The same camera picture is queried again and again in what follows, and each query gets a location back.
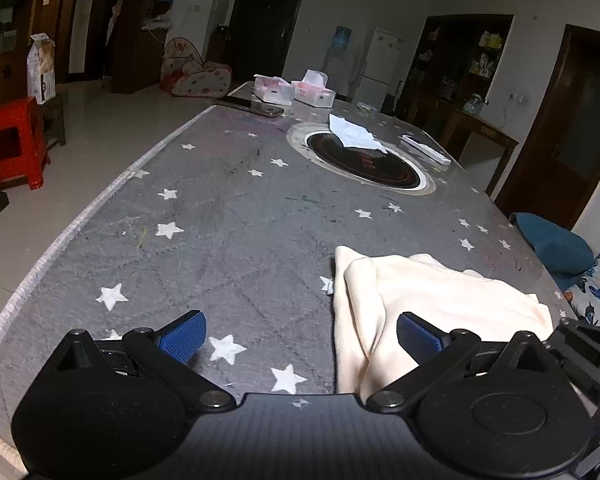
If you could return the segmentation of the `white remote control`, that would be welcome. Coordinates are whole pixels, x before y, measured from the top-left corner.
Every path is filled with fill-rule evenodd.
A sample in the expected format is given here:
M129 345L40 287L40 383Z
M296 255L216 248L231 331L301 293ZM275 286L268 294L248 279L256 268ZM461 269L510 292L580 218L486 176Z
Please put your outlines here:
M451 165L451 159L449 159L449 157L446 157L445 155L438 152L437 150L435 150L434 148L432 148L431 146L429 146L427 144L423 144L423 143L416 141L415 139L413 139L411 136L408 136L407 134L404 134L403 136L401 136L401 141L403 143L411 146L415 150L420 151L422 154L426 155L431 160L434 160L439 165L442 165L442 166L450 166Z

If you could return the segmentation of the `round black induction cooktop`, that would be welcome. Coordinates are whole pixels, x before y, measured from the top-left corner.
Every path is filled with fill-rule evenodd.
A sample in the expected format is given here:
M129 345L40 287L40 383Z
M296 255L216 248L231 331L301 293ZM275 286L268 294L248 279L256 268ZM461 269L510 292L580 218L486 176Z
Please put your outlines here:
M326 125L317 122L297 122L287 130L286 140L314 165L361 184L411 196L426 196L437 188L419 162L385 141L380 141L384 152L346 148Z

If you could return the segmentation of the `small white pink box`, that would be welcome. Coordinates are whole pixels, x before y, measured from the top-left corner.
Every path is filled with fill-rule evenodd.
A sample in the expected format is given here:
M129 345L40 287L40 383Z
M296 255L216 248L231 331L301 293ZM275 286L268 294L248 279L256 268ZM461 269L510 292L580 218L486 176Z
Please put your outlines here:
M253 94L265 103L291 106L294 100L294 86L284 78L256 75Z

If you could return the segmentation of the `cream garment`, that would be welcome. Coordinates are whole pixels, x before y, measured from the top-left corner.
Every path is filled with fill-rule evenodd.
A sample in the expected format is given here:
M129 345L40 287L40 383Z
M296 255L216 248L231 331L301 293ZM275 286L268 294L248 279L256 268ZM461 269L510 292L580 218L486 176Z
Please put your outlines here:
M412 312L449 333L464 328L486 341L526 330L544 340L550 309L503 281L447 268L428 254L367 257L335 250L336 389L366 400L417 367L399 344L399 315Z

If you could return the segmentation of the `dark display cabinet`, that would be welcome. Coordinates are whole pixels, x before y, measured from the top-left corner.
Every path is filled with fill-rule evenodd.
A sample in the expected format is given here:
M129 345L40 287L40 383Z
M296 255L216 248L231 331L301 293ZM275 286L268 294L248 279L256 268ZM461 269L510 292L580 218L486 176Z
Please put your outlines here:
M426 18L396 117L438 138L453 110L485 99L512 28L512 14L445 14Z

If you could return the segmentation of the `white refrigerator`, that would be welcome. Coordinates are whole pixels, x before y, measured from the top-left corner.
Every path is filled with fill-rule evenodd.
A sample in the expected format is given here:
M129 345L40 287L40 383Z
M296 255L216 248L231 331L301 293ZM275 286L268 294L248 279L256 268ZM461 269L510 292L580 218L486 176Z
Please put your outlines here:
M403 39L392 32L374 28L356 58L351 82L353 103L362 102L380 110L396 71Z

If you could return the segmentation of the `dark wooden door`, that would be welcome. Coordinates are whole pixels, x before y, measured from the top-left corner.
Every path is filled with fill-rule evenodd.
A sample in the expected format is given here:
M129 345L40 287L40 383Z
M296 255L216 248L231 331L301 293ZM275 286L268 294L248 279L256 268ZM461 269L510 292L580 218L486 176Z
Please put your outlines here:
M600 32L566 25L538 114L495 205L572 229L600 182Z

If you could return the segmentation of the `red plastic stool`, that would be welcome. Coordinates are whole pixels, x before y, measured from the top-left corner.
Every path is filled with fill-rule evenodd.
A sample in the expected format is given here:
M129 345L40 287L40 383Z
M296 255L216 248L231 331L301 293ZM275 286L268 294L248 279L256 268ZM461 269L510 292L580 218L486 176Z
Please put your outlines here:
M0 106L0 191L5 182L26 179L31 190L43 183L50 163L42 115L33 96Z

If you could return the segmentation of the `pink tissue box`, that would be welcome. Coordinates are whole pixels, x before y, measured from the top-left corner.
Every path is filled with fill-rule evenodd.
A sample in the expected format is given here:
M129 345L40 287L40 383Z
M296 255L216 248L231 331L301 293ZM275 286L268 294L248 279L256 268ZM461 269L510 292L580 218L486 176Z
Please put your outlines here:
M315 108L332 108L336 92L327 88L328 77L319 70L307 70L301 80L294 80L294 99Z

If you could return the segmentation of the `butterfly pattern pillow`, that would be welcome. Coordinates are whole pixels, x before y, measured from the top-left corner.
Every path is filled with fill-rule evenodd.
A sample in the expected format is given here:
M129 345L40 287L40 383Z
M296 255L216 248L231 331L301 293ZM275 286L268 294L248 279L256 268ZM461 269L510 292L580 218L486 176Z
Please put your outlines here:
M595 260L564 296L577 318L600 327L600 259Z

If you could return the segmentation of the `grey star-pattern table mat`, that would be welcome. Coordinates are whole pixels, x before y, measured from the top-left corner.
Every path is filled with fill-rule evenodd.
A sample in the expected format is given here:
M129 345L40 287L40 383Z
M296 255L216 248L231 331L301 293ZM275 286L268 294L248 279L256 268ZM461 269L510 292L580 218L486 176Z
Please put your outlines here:
M289 130L324 133L328 116L297 104L278 119L211 107L143 152L50 244L0 314L0 457L21 470L10 422L53 348L73 328L116 339L201 310L211 339L198 372L235 396L268 392L292 368L302 393L335 388L329 282L336 249L427 254L569 313L518 231L457 165L408 145L405 122L340 116L378 137L410 188L325 164Z

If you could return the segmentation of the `patterned children play tent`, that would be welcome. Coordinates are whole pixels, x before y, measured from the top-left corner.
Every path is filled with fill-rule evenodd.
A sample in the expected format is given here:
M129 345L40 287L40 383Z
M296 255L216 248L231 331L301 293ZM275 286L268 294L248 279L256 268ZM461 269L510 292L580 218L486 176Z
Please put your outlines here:
M205 61L188 39L175 37L164 46L159 88L171 96L219 99L231 82L230 68Z

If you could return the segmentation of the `blue cushion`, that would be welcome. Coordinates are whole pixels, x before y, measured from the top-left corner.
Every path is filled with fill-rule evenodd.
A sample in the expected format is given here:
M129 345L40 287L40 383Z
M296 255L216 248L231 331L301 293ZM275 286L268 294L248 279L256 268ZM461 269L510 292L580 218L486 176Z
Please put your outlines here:
M536 214L517 212L509 218L550 274L571 278L594 263L594 252L579 235Z

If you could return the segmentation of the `dark entrance door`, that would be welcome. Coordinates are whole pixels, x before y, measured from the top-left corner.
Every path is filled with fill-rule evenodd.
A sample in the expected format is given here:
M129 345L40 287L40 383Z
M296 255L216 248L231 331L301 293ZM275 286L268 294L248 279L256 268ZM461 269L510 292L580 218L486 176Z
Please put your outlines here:
M230 67L237 82L282 76L302 0L234 0Z

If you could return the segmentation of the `white tissue sheet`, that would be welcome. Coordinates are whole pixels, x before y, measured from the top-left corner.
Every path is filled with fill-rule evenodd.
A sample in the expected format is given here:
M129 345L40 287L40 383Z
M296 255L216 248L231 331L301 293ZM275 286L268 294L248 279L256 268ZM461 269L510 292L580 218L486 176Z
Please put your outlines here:
M386 154L386 148L364 127L348 122L340 116L329 115L329 130L345 148L380 151Z

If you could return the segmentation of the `white paper bag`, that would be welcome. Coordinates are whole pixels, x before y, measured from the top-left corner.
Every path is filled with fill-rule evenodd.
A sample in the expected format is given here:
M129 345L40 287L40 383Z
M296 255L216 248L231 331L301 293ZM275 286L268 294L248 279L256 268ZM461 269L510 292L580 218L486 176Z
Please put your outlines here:
M38 104L56 96L55 43L45 32L31 36L32 46L27 56L27 90Z

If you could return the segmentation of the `water dispenser with bottle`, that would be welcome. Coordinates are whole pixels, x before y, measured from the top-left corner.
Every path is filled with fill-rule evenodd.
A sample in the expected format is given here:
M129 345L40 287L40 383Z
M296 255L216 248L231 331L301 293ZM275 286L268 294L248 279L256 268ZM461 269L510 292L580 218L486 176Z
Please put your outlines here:
M351 39L350 28L337 26L326 51L322 72L327 76L327 87L340 96L348 90L347 50Z

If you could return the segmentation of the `small green packet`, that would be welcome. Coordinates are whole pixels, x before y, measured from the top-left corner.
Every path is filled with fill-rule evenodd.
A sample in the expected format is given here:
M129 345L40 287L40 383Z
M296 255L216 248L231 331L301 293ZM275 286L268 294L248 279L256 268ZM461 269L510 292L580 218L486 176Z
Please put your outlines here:
M373 116L377 113L376 107L374 107L373 105L367 104L367 103L363 103L363 102L357 102L356 108L362 115L366 115L366 116Z

